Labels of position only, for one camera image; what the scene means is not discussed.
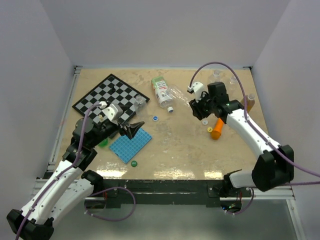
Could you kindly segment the green plastic bottle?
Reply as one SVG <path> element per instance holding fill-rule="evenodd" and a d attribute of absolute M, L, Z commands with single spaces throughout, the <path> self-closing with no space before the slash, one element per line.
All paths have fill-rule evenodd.
<path fill-rule="evenodd" d="M 104 148 L 104 147 L 106 147 L 106 146 L 108 145 L 108 143 L 109 143 L 109 140 L 108 140 L 108 138 L 106 138 L 106 139 L 102 140 L 102 141 L 98 144 L 98 146 L 99 146 L 100 148 Z"/>

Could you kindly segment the green bottle cap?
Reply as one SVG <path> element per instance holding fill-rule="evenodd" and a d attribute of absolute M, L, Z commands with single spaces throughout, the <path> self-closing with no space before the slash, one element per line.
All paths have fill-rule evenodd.
<path fill-rule="evenodd" d="M 131 166 L 132 166 L 132 167 L 136 167 L 137 165 L 138 165 L 138 162 L 137 162 L 137 161 L 133 160 L 133 161 L 131 162 Z"/>

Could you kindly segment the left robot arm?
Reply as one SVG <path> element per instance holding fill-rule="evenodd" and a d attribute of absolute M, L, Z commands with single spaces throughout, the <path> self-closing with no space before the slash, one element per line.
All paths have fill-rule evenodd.
<path fill-rule="evenodd" d="M 26 205 L 8 213 L 6 219 L 15 238 L 50 239 L 57 223 L 75 205 L 86 197 L 102 194 L 103 177 L 87 169 L 97 155 L 95 147 L 114 133 L 120 133 L 128 140 L 135 139 L 143 124 L 95 124 L 88 117 L 78 120 L 70 145 L 54 173 Z"/>

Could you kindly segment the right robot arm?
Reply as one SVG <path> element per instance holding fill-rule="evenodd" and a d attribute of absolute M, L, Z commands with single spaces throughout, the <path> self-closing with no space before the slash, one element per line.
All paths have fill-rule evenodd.
<path fill-rule="evenodd" d="M 293 149 L 280 145 L 263 132 L 238 100 L 229 99 L 224 83 L 204 86 L 195 82 L 187 91 L 195 95 L 189 102 L 193 116 L 202 120 L 214 114 L 235 130 L 257 158 L 252 170 L 236 170 L 224 175 L 222 189 L 227 196 L 235 196 L 243 187 L 256 187 L 266 192 L 293 180 Z"/>

